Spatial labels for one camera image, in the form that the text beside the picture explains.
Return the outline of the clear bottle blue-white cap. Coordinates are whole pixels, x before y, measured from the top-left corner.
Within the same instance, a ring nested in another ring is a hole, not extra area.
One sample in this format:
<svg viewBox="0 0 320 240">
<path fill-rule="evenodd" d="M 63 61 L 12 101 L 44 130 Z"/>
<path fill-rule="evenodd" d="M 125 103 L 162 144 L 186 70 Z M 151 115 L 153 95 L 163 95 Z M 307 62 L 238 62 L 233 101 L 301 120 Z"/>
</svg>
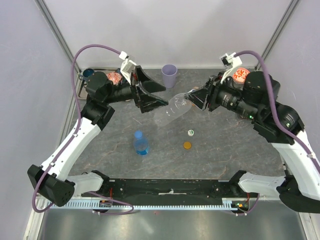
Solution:
<svg viewBox="0 0 320 240">
<path fill-rule="evenodd" d="M 192 103 L 185 99 L 185 94 L 176 94 L 169 100 L 168 105 L 155 111 L 153 120 L 157 126 L 164 127 L 170 124 L 192 108 Z"/>
</svg>

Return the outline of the white green bottle cap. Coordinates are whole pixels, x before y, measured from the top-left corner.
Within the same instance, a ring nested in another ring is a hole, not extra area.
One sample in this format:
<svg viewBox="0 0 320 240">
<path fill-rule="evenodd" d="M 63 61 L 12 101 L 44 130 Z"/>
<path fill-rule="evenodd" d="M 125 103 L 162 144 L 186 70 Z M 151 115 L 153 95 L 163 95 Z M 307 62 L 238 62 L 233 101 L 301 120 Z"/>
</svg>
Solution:
<svg viewBox="0 0 320 240">
<path fill-rule="evenodd" d="M 194 132 L 194 130 L 189 129 L 188 132 L 187 132 L 187 134 L 188 134 L 190 137 L 192 137 L 192 136 L 195 134 L 195 132 Z"/>
</svg>

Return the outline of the orange bottle cap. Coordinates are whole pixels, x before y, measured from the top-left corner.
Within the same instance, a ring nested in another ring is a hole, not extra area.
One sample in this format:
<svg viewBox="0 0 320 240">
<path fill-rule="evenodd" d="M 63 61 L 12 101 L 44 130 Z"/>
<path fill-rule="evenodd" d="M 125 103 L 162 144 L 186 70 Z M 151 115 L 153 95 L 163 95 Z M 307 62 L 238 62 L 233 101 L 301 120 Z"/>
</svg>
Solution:
<svg viewBox="0 0 320 240">
<path fill-rule="evenodd" d="M 189 141 L 185 141 L 185 142 L 183 143 L 183 148 L 184 148 L 184 149 L 188 150 L 188 149 L 190 149 L 191 147 L 192 147 L 192 144 L 191 144 Z"/>
</svg>

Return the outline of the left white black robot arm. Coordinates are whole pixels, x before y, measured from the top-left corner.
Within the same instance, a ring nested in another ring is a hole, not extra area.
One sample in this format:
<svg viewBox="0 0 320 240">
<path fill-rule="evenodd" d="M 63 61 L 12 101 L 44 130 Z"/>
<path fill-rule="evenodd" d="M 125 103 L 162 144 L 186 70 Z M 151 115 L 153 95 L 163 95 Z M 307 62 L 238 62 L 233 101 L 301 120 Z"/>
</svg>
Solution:
<svg viewBox="0 0 320 240">
<path fill-rule="evenodd" d="M 87 174 L 70 176 L 75 164 L 88 144 L 107 126 L 115 110 L 113 103 L 134 100 L 141 113 L 168 105 L 155 95 L 166 87 L 151 79 L 141 66 L 134 67 L 125 84 L 115 85 L 102 71 L 94 72 L 86 86 L 87 100 L 73 130 L 55 152 L 40 166 L 31 165 L 27 171 L 30 182 L 40 194 L 57 207 L 66 205 L 72 197 L 94 192 L 99 197 L 110 191 L 109 178 L 93 170 Z"/>
</svg>

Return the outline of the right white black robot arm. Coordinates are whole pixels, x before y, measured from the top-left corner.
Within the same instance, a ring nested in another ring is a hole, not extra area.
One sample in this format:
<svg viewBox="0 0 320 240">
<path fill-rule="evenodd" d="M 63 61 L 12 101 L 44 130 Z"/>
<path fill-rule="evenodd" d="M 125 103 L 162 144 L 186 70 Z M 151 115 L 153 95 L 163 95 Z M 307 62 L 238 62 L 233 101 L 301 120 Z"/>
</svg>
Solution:
<svg viewBox="0 0 320 240">
<path fill-rule="evenodd" d="M 261 71 L 245 77 L 242 87 L 230 77 L 211 76 L 202 88 L 185 94 L 201 110 L 223 107 L 251 121 L 253 129 L 280 154 L 288 172 L 281 177 L 238 171 L 229 184 L 235 197 L 245 192 L 279 198 L 291 210 L 320 211 L 320 163 L 312 152 L 305 126 L 295 109 L 277 102 L 280 83 Z"/>
</svg>

